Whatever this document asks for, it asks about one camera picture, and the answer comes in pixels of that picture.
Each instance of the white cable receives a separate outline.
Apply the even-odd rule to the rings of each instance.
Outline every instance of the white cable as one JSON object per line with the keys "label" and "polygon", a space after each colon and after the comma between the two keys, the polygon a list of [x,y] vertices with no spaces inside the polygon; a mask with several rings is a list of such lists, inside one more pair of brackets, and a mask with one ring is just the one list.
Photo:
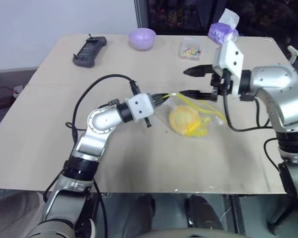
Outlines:
{"label": "white cable", "polygon": [[90,232],[90,238],[96,238],[96,226],[94,221],[89,218],[90,221],[90,227],[91,227],[91,232]]}
{"label": "white cable", "polygon": [[221,215],[221,217],[220,217],[220,221],[222,221],[223,217],[230,211],[231,208],[232,208],[232,207],[229,207],[229,208],[223,213],[223,215]]}

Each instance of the white wall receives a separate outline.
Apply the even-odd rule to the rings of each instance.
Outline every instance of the white wall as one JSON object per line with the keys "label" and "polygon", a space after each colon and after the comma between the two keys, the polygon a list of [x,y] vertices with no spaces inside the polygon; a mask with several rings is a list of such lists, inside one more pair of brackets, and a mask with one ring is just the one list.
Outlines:
{"label": "white wall", "polygon": [[133,0],[0,0],[0,71],[39,66],[64,35],[136,27]]}

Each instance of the white tissue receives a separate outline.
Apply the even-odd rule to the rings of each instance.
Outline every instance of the white tissue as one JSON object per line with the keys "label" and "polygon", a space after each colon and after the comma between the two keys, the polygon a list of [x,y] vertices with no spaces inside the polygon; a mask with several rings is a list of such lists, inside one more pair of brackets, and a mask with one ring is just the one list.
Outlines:
{"label": "white tissue", "polygon": [[239,22],[239,16],[235,12],[225,8],[219,22],[229,25],[232,29],[235,29]]}

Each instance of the tissue box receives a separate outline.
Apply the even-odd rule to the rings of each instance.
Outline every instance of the tissue box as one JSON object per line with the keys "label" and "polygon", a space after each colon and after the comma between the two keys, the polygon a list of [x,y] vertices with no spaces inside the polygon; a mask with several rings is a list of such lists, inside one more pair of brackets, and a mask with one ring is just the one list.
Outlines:
{"label": "tissue box", "polygon": [[217,22],[210,26],[208,37],[217,44],[222,45],[228,40],[236,41],[238,31],[236,29],[232,29],[231,26],[227,24]]}

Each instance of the purple object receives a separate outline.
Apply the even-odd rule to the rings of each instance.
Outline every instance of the purple object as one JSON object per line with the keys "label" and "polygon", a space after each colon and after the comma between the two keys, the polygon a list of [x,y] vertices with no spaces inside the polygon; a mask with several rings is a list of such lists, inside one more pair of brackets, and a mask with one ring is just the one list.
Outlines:
{"label": "purple object", "polygon": [[136,50],[147,51],[152,48],[155,32],[148,28],[138,28],[129,34],[129,42]]}
{"label": "purple object", "polygon": [[232,29],[229,25],[217,22],[210,26],[208,37],[217,44],[222,45],[228,40],[235,41],[238,37],[238,31],[236,29]]}

